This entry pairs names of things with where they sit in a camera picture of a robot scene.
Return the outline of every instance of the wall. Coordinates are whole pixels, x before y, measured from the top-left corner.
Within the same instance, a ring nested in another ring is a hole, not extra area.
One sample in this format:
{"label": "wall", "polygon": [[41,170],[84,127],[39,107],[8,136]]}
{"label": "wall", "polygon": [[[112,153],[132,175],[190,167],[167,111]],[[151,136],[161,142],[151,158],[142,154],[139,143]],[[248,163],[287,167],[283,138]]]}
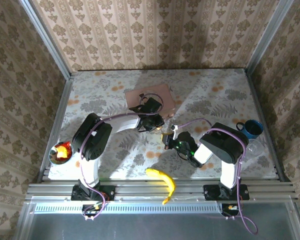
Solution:
{"label": "wall", "polygon": [[72,71],[244,68],[279,0],[32,0]]}
{"label": "wall", "polygon": [[252,78],[277,156],[300,199],[300,0],[294,0]]}
{"label": "wall", "polygon": [[18,1],[0,0],[0,240],[38,174],[64,83]]}

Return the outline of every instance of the metal rod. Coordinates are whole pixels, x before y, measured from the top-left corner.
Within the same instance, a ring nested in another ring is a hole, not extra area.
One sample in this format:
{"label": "metal rod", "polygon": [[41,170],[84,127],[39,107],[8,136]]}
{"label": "metal rod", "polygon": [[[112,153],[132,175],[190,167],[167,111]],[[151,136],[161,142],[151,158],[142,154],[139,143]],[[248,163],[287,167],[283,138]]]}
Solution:
{"label": "metal rod", "polygon": [[266,141],[268,143],[268,148],[269,148],[270,154],[271,154],[272,159],[274,161],[276,172],[278,174],[279,180],[282,181],[282,182],[285,182],[287,180],[287,178],[285,177],[285,174],[284,174],[284,171],[283,171],[283,166],[279,162],[279,159],[278,159],[277,154],[276,154],[274,143],[272,142],[272,139],[270,137],[270,132],[269,132],[268,125],[266,123],[266,119],[265,119],[264,113],[262,111],[262,108],[261,108],[261,105],[260,105],[260,102],[259,102],[259,99],[258,99],[257,91],[255,89],[255,86],[254,86],[253,82],[252,82],[251,76],[248,73],[246,73],[246,76],[247,76],[247,79],[248,79],[248,83],[249,83],[249,86],[250,86],[250,90],[251,90],[251,93],[252,93],[252,97],[253,97],[253,100],[254,100],[256,111],[257,111],[259,119],[260,119],[260,121],[263,125],[264,135],[265,135]]}
{"label": "metal rod", "polygon": [[13,240],[27,240],[29,238],[36,205],[36,203],[23,204],[22,211],[16,225],[16,231],[13,236]]}
{"label": "metal rod", "polygon": [[47,145],[46,145],[46,149],[45,149],[45,152],[44,152],[42,164],[41,164],[41,167],[40,167],[38,178],[36,180],[36,182],[38,184],[42,182],[46,167],[50,163],[49,158],[48,158],[49,151],[52,148],[52,146],[54,144],[56,144],[57,141],[58,141],[59,133],[60,133],[60,130],[61,130],[61,125],[62,125],[64,115],[65,115],[65,112],[66,112],[66,108],[67,108],[68,99],[69,99],[71,89],[72,89],[73,77],[74,76],[72,75],[70,80],[65,82],[65,85],[64,85],[64,88],[63,88],[63,92],[62,92],[62,96],[61,96],[61,99],[60,99],[59,107],[58,107],[58,110],[57,110],[56,115],[55,115],[54,123],[53,123],[52,129],[51,129],[51,134],[50,134],[49,140],[48,140]]}
{"label": "metal rod", "polygon": [[296,239],[300,240],[300,211],[297,203],[289,201],[285,203],[285,206],[294,235],[296,236]]}
{"label": "metal rod", "polygon": [[31,0],[20,0],[21,5],[23,6],[25,12],[28,14],[32,24],[34,25],[35,29],[39,33],[40,37],[42,38],[45,46],[47,47],[48,51],[50,52],[51,56],[53,57],[55,63],[59,67],[61,73],[63,74],[66,81],[70,79],[71,72],[65,63],[62,55],[60,54],[54,40],[52,39],[49,31],[47,30],[45,24],[40,19],[40,15],[36,9],[36,7],[32,4]]}
{"label": "metal rod", "polygon": [[275,36],[281,22],[286,16],[288,10],[290,9],[293,0],[280,0],[274,13],[269,20],[268,25],[266,26],[259,43],[257,44],[255,50],[252,53],[252,56],[246,65],[248,75],[252,75],[256,66],[260,62],[262,56],[264,55],[267,47],[269,46],[271,40]]}
{"label": "metal rod", "polygon": [[[217,180],[175,180],[176,190],[171,203],[209,203],[203,194],[203,185],[218,184]],[[48,182],[30,184],[25,197],[31,203],[64,203],[71,202],[71,194],[75,181]],[[115,185],[115,202],[123,203],[161,203],[167,197],[167,186],[162,181],[104,181],[102,185]],[[242,179],[242,184],[248,187],[249,203],[286,203],[297,200],[293,185],[279,180],[249,180]]]}

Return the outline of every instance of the table surface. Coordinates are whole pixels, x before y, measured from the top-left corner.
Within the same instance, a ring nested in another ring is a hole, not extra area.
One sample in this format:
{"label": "table surface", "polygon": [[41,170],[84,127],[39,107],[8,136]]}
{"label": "table surface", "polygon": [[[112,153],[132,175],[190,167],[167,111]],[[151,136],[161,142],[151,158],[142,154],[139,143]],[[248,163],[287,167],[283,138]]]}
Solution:
{"label": "table surface", "polygon": [[[176,105],[174,117],[161,130],[139,133],[136,129],[111,134],[99,158],[100,178],[149,179],[147,168],[161,170],[174,178],[219,178],[221,161],[213,155],[202,168],[194,168],[178,157],[175,150],[164,150],[161,133],[171,132],[171,125],[206,118],[212,124],[236,128],[237,122],[258,120],[256,106],[243,69],[196,70],[112,70],[83,71],[75,75],[59,135],[71,141],[89,113],[112,116],[127,111],[125,93],[167,84]],[[209,129],[205,121],[184,127],[196,142]],[[264,133],[258,140],[265,147],[262,155],[244,159],[241,176],[277,178]],[[52,165],[51,180],[77,180],[80,175],[79,154],[63,165]]]}

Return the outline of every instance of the metal rail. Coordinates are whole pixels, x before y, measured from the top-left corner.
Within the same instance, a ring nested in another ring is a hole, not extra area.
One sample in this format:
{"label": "metal rail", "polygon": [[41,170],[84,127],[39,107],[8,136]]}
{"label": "metal rail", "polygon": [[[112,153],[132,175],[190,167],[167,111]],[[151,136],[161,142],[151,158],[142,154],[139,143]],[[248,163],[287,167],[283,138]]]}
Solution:
{"label": "metal rail", "polygon": [[20,3],[23,6],[25,12],[28,14],[30,21],[42,38],[43,43],[53,57],[65,80],[69,80],[71,75],[70,70],[65,63],[61,53],[59,52],[59,49],[57,48],[52,36],[47,30],[47,27],[40,18],[40,14],[38,13],[36,7],[33,5],[31,0],[20,0]]}
{"label": "metal rail", "polygon": [[254,104],[255,104],[255,108],[256,108],[258,117],[259,117],[259,119],[260,119],[260,121],[263,125],[263,131],[264,131],[265,139],[268,143],[268,149],[269,149],[269,152],[272,156],[273,163],[275,165],[276,173],[277,173],[278,178],[279,178],[280,181],[282,181],[282,182],[287,181],[287,178],[285,177],[285,174],[284,174],[284,171],[283,171],[283,166],[282,166],[282,164],[280,163],[280,161],[277,157],[275,146],[274,146],[274,143],[272,142],[270,132],[269,132],[269,129],[268,129],[268,125],[267,125],[264,113],[262,111],[262,107],[261,107],[260,101],[258,99],[258,95],[257,95],[257,91],[255,89],[254,83],[252,81],[251,76],[248,74],[247,71],[245,71],[245,74],[246,74],[247,81],[248,81],[248,84],[249,84],[249,87],[250,87],[250,90],[251,90],[252,98],[253,98],[253,101],[254,101]]}
{"label": "metal rail", "polygon": [[49,140],[46,145],[46,149],[44,152],[40,171],[39,171],[38,178],[36,181],[38,184],[41,183],[41,181],[43,180],[46,169],[50,168],[49,167],[50,162],[48,160],[49,151],[52,148],[52,146],[54,144],[56,144],[58,141],[59,133],[61,130],[62,122],[63,122],[66,108],[67,108],[68,99],[69,99],[69,96],[70,96],[70,93],[72,90],[73,78],[74,78],[74,75],[72,75],[71,78],[65,82],[65,85],[63,88],[63,92],[62,92],[62,96],[60,98],[58,110],[55,115],[54,123],[53,123],[52,129],[51,129],[51,134],[49,136]]}
{"label": "metal rail", "polygon": [[[203,185],[218,184],[218,180],[175,180],[176,189],[171,198],[172,203],[209,203],[203,194]],[[52,181],[30,184],[26,203],[65,203],[71,202],[72,188],[75,181]],[[114,202],[118,203],[161,203],[167,197],[167,186],[156,180],[109,180],[102,185],[115,185]],[[297,195],[291,182],[278,180],[243,179],[247,185],[250,200],[247,203],[286,203],[296,201]],[[218,203],[235,203],[235,201],[218,201]]]}
{"label": "metal rail", "polygon": [[275,36],[280,24],[285,18],[287,12],[289,11],[291,5],[293,4],[293,0],[280,0],[274,13],[269,20],[268,25],[266,26],[260,41],[258,42],[255,50],[252,53],[252,56],[246,65],[247,73],[252,75],[254,70],[256,69],[258,63],[260,62],[262,56],[267,50],[270,42]]}

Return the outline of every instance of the vent grille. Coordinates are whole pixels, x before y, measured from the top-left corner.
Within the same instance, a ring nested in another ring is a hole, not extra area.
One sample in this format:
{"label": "vent grille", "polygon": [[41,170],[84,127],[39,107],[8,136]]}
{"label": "vent grille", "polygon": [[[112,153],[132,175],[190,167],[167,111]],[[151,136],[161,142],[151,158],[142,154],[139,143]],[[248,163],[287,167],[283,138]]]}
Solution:
{"label": "vent grille", "polygon": [[[155,204],[155,203],[109,203],[103,214],[213,214],[221,211],[217,203],[202,204]],[[36,214],[81,214],[82,205],[60,205],[59,203],[38,203]]]}

